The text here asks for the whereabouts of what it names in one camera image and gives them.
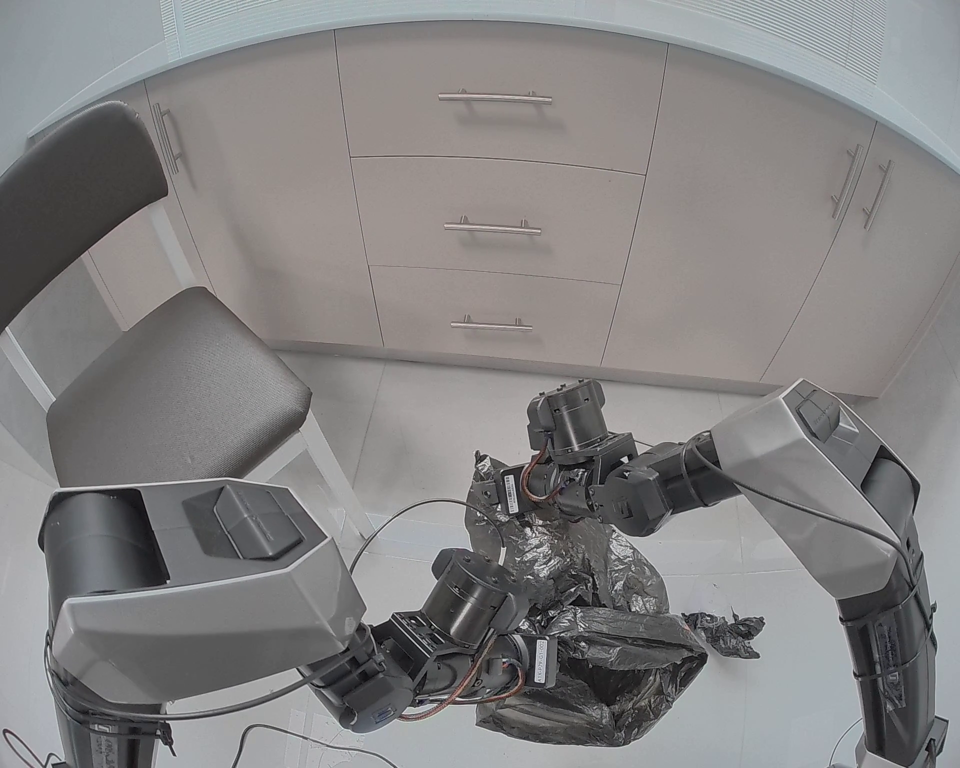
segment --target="chair backrest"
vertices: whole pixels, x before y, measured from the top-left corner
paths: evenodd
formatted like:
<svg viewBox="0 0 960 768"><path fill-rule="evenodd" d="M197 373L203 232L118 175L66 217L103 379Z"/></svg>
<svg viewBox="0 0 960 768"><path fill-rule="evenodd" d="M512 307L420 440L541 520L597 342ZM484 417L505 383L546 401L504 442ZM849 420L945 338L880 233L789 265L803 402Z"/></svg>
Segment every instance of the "chair backrest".
<svg viewBox="0 0 960 768"><path fill-rule="evenodd" d="M86 109L40 139L0 177L0 330L167 191L147 129L121 102Z"/></svg>

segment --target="black plastic bag scrap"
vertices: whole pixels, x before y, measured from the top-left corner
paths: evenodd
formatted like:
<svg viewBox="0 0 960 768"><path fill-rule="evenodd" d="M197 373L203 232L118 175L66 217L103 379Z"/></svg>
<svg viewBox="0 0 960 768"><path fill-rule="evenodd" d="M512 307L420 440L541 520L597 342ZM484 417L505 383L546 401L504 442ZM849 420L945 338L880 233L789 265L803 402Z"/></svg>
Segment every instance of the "black plastic bag scrap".
<svg viewBox="0 0 960 768"><path fill-rule="evenodd" d="M763 616L740 618L733 612L733 621L713 613L683 613L687 626L702 635L707 644L721 656L734 659L759 659L760 654L750 641L766 626Z"/></svg>
<svg viewBox="0 0 960 768"><path fill-rule="evenodd" d="M476 454L474 482L504 465ZM650 731L707 663L707 651L669 613L666 587L650 562L610 526L584 519L519 523L485 502L468 503L497 520L504 564L532 606L521 631L555 636L560 668L553 688L480 705L476 724L525 741L620 747ZM477 552L495 558L492 525L466 513Z"/></svg>

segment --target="chair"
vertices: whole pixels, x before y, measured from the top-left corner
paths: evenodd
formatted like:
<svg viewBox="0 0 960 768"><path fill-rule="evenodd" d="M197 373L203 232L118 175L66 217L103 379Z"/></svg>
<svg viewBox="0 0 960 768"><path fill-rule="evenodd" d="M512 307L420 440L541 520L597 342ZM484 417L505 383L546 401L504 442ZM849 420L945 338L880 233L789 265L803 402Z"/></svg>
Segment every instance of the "chair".
<svg viewBox="0 0 960 768"><path fill-rule="evenodd" d="M153 142L120 102L85 110L0 177L0 348L47 410L62 486L266 481L306 450L361 538L372 533L310 412L311 392L197 284L158 201ZM147 207L183 288L54 399L7 326L54 277Z"/></svg>

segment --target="cabinet handle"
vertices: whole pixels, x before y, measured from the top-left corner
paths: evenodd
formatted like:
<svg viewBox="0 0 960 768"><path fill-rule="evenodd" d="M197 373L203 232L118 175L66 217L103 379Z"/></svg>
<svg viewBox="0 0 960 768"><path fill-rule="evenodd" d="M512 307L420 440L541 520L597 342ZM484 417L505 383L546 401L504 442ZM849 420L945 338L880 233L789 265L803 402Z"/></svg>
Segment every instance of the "cabinet handle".
<svg viewBox="0 0 960 768"><path fill-rule="evenodd" d="M874 204L869 208L863 209L863 212L867 214L867 221L863 223L863 228L868 231L870 230L870 225L876 218L876 213L880 210L880 203L883 202L883 194L887 191L887 184L890 183L890 177L893 176L894 161L887 160L887 164L881 165L880 170L883 171L883 181L880 182L880 188L876 191Z"/></svg>
<svg viewBox="0 0 960 768"><path fill-rule="evenodd" d="M177 161L183 157L183 152L174 152L173 145L170 143L170 134L167 132L167 124L164 122L163 118L170 114L169 109L161 109L160 104L152 104L150 111L154 116L154 127L156 128L156 135L160 139L160 152L163 154L163 159L166 160L167 170L170 172L171 176L175 176L180 172L180 166Z"/></svg>
<svg viewBox="0 0 960 768"><path fill-rule="evenodd" d="M543 234L540 227L530 227L526 219L520 221L519 227L510 227L505 224L471 224L466 216L461 216L459 222L446 222L444 229L454 232L498 232L499 234Z"/></svg>
<svg viewBox="0 0 960 768"><path fill-rule="evenodd" d="M529 93L467 93L463 88L456 93L438 93L442 102L509 102L511 104L553 104L552 96Z"/></svg>
<svg viewBox="0 0 960 768"><path fill-rule="evenodd" d="M833 200L836 205L833 207L833 218L840 218L840 211L843 210L843 205L847 201L847 195L850 194L850 188L853 186L853 175L856 173L856 168L860 164L860 158L863 157L863 145L856 145L856 152L853 150L847 150L847 154L851 157L850 168L847 169L847 177L843 180L843 189L840 190L840 196L830 195L830 199Z"/></svg>
<svg viewBox="0 0 960 768"><path fill-rule="evenodd" d="M464 318L455 320L450 324L451 328L467 328L468 330L520 330L529 333L534 329L532 325L524 325L520 318L510 323L475 323L470 319L470 315L464 315Z"/></svg>

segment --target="tile floor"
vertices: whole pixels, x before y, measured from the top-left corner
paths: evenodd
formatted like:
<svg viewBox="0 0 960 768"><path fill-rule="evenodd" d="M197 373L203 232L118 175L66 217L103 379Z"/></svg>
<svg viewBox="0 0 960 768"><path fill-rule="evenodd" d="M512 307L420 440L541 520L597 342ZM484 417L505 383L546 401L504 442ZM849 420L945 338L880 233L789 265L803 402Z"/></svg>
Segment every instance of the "tile floor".
<svg viewBox="0 0 960 768"><path fill-rule="evenodd" d="M474 449L508 462L529 457L525 411L531 396L557 376L284 353L314 391L314 413L374 522L427 496L463 498ZM682 440L750 400L745 396L611 383L608 425L643 441ZM322 481L308 462L276 478L308 504L322 504ZM3 632L0 725L20 731L38 751L59 746L40 666L46 626L45 574L36 530L51 487L0 463L0 615L16 617ZM433 584L429 563L442 546L466 544L462 512L451 505L416 510L378 540L357 570L372 621L417 608ZM679 516L637 546L663 574L672 609L762 614L760 660L711 654L700 677L664 719L637 743L618 750L529 744L477 729L471 708L420 724L396 724L355 736L340 732L311 694L298 692L255 712L175 728L180 757L162 750L160 768L229 765L243 726L254 721L335 737L389 756L401 768L470 768L507 762L529 768L711 766L824 768L837 737L858 716L845 641L835 607L744 503L727 502ZM291 680L280 676L221 691L177 708L236 701ZM852 762L855 734L838 756ZM256 732L241 768L317 768L372 758L307 748ZM12 768L0 750L0 768Z"/></svg>

